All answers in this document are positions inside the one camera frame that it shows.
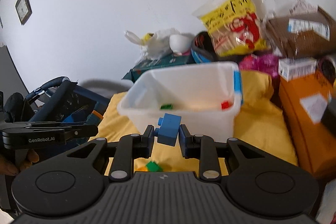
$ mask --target dark green box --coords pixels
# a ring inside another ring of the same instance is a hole
[[[123,79],[131,80],[133,83],[138,80],[141,74],[150,69],[159,69],[172,66],[180,66],[187,64],[194,64],[195,61],[192,55],[174,56],[169,54],[159,60],[144,60],[131,69]]]

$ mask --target yellow fabric surface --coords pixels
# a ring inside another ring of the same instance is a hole
[[[283,120],[282,111],[269,101],[273,95],[270,76],[256,71],[242,71],[241,79],[244,104],[235,119],[234,137],[297,165],[295,149]],[[119,93],[112,97],[104,119],[98,127],[99,133],[94,138],[105,137],[109,142],[115,142],[124,135],[139,133],[128,117],[120,116],[117,112],[117,104],[125,94]],[[167,172],[195,171],[198,173],[199,160],[183,158],[179,142],[172,147],[155,141],[152,157],[136,159],[134,170],[144,167],[151,160]],[[220,159],[219,162],[222,175],[227,175],[224,160]]]

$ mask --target orange box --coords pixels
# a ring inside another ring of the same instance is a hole
[[[288,117],[300,167],[321,178],[336,172],[336,138],[321,124],[312,120],[300,99],[320,93],[326,100],[333,87],[322,73],[286,82],[280,80],[279,97]]]

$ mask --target white translucent container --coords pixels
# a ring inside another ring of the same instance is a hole
[[[222,110],[223,101],[229,101],[231,107]],[[119,102],[117,110],[128,116],[141,134],[147,125],[157,127],[158,119],[170,113],[182,117],[181,123],[191,135],[226,142],[233,136],[241,101],[238,65],[215,62],[149,70]],[[173,110],[160,110],[164,104],[172,104]]]

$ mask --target white paper label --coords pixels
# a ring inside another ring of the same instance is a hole
[[[305,31],[313,30],[318,35],[322,36],[324,39],[330,39],[330,30],[328,25],[324,25],[322,23],[308,21],[308,20],[300,20],[290,18],[288,21],[288,32],[291,33],[300,33]]]
[[[307,112],[313,124],[321,122],[324,111],[328,102],[321,93],[300,99],[300,104]]]

